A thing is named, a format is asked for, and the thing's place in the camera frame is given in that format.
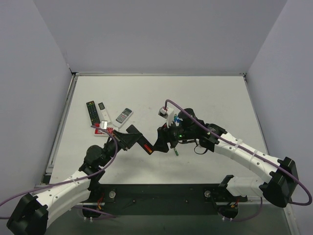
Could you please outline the slim black remote control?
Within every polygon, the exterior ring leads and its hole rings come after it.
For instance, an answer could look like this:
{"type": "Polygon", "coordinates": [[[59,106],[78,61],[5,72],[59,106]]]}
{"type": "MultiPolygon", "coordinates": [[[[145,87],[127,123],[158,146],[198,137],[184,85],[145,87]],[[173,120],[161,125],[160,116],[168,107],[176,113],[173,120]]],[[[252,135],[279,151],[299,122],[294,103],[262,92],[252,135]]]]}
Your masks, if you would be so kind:
{"type": "Polygon", "coordinates": [[[138,139],[137,143],[144,149],[144,151],[147,153],[147,151],[144,148],[144,145],[148,145],[153,153],[153,145],[143,136],[143,134],[134,126],[134,125],[130,125],[127,129],[126,129],[127,133],[129,134],[141,134],[141,137],[138,139]]]}

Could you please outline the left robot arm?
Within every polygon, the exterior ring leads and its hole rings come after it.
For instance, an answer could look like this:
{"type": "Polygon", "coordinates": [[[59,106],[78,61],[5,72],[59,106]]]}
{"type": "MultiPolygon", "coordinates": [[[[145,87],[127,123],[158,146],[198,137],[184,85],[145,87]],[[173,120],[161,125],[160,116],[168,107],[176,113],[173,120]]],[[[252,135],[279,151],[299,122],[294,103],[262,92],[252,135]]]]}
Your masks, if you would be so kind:
{"type": "Polygon", "coordinates": [[[83,164],[67,180],[44,187],[36,195],[30,192],[19,200],[7,221],[7,228],[15,235],[43,235],[60,216],[77,204],[100,197],[99,180],[120,150],[129,150],[142,133],[114,131],[102,147],[90,146],[83,164]]]}

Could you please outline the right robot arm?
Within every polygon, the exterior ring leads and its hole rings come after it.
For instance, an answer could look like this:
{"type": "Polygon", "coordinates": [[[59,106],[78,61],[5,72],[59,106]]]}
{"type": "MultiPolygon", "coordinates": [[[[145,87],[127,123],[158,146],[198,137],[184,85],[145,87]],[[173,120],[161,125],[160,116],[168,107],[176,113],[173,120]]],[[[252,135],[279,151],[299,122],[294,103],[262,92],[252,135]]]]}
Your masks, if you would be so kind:
{"type": "Polygon", "coordinates": [[[155,151],[166,153],[179,143],[194,142],[205,151],[234,160],[256,175],[255,178],[232,176],[226,183],[226,190],[232,196],[264,197],[281,208],[291,202],[298,180],[292,159],[279,159],[246,145],[218,125],[198,119],[191,108],[175,115],[172,108],[162,107],[158,114],[166,123],[157,129],[155,151]]]}

